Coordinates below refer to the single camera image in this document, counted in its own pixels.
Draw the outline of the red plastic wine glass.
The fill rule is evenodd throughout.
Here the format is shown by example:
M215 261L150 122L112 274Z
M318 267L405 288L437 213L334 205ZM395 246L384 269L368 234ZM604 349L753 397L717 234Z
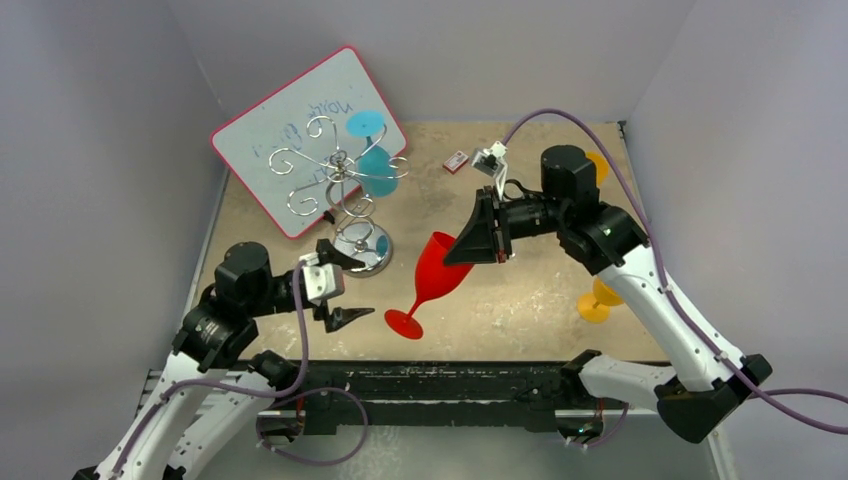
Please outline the red plastic wine glass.
M444 264L445 256L455 243L455 238L447 233L435 231L431 234L421 251L415 268L415 300L406 312L389 309L384 314L386 324L400 336L410 340L420 340L423 327L414 318L419 307L429 301L444 297L453 292L465 280L472 270L471 264Z

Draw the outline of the teal plastic wine glass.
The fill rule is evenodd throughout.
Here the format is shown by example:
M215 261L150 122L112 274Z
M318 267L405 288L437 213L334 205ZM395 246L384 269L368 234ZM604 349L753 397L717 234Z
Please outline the teal plastic wine glass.
M384 116L376 110L363 110L351 116L346 130L356 138L365 140L365 148L354 161L355 178L372 197L391 195L398 186L397 169L390 165L391 156L381 142L387 133Z

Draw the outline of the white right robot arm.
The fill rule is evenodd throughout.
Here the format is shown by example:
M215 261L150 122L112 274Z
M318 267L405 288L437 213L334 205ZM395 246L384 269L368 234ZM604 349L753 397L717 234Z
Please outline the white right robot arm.
M771 375L769 362L744 354L673 291L645 231L626 210L601 199L596 166L582 149L547 148L540 189L516 197L505 194L506 151L495 143L472 155L472 166L493 184L477 190L445 264L503 263L515 240L555 234L569 257L623 300L669 359L668 366L653 367L586 351L564 367L564 399L576 407L609 398L649 409L681 439L703 441Z

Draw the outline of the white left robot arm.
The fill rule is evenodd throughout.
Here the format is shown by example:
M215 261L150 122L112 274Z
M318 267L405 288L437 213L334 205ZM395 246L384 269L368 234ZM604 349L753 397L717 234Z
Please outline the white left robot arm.
M305 312L335 332L370 314L368 308L329 309L345 291L343 273L364 262L320 239L314 252L274 275L268 250L247 241L231 246L214 270L214 281L189 310L165 367L132 426L98 465L77 479L196 479L212 458L249 421L270 406L284 409L300 396L309 351L297 364L266 350L234 382L226 376L257 338L257 318Z

